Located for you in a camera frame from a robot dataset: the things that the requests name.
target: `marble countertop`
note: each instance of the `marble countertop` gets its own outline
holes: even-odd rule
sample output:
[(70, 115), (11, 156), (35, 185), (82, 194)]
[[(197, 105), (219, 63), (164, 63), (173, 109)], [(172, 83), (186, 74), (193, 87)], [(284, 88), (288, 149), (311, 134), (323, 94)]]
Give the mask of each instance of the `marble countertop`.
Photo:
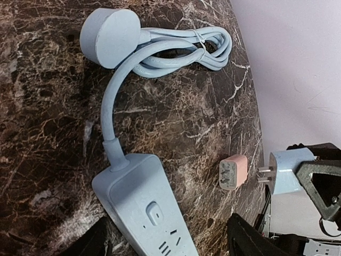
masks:
[[(79, 31), (98, 7), (129, 8), (143, 26), (217, 25), (233, 38), (229, 64), (198, 64), (159, 78), (130, 74), (115, 129), (127, 153), (153, 153), (200, 255), (228, 255), (232, 212), (253, 222), (263, 207), (256, 166), (261, 128), (250, 65), (228, 0), (42, 0), (0, 3), (0, 255), (56, 255), (105, 215), (91, 189), (108, 166), (100, 105), (113, 71), (86, 60)], [(245, 154), (249, 178), (218, 186), (218, 163)], [(135, 255), (118, 230), (114, 255)]]

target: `cable tie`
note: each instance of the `cable tie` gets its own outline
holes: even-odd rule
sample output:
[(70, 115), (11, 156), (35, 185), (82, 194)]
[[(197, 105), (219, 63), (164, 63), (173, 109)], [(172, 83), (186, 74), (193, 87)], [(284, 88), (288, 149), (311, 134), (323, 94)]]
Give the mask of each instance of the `cable tie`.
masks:
[(194, 31), (196, 37), (197, 37), (198, 40), (199, 40), (199, 43), (201, 44), (202, 48), (205, 50), (204, 53), (203, 53), (203, 55), (201, 56), (201, 58), (198, 60), (198, 62), (199, 62), (199, 61), (203, 60), (203, 58), (204, 58), (205, 55), (206, 55), (206, 51), (207, 51), (207, 50), (206, 50), (206, 46), (204, 45), (205, 39), (204, 39), (204, 37), (203, 37), (201, 34), (199, 34), (195, 29), (190, 29), (190, 30), (193, 30), (193, 31)]

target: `light blue cable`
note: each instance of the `light blue cable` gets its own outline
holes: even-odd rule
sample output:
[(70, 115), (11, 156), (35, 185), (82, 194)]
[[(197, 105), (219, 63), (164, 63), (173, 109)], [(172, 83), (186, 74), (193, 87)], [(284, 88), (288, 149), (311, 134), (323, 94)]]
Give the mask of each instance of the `light blue cable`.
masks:
[[(227, 65), (232, 50), (230, 34), (220, 27), (199, 28), (196, 31), (159, 28), (143, 28), (142, 30), (150, 33), (150, 42), (140, 44), (137, 50), (121, 63), (111, 78), (102, 100), (103, 145), (109, 160), (115, 159), (115, 162), (118, 161), (118, 155), (122, 158), (123, 153), (118, 140), (115, 139), (113, 130), (113, 104), (120, 86), (130, 71), (142, 77), (156, 78), (170, 74), (194, 62), (199, 62), (203, 66), (217, 71)], [(194, 44), (200, 43), (202, 39), (214, 43), (216, 51), (209, 53), (203, 48), (197, 48)], [(152, 56), (155, 53), (171, 49), (186, 49), (190, 53), (182, 54), (174, 59)]]

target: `pink plug adapter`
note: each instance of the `pink plug adapter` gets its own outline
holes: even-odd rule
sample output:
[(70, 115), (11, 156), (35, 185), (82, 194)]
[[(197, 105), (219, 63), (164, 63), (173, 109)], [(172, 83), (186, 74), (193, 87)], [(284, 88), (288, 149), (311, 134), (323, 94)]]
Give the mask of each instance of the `pink plug adapter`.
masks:
[(225, 190), (234, 190), (247, 180), (247, 157), (233, 155), (220, 161), (219, 185)]

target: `power switch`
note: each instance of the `power switch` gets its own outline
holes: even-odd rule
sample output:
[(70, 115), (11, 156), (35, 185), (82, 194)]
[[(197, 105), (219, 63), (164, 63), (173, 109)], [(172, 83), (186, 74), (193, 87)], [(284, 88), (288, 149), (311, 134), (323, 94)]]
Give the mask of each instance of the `power switch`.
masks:
[(151, 202), (146, 208), (147, 216), (150, 222), (157, 226), (164, 220), (164, 215), (161, 211), (160, 206), (156, 202)]

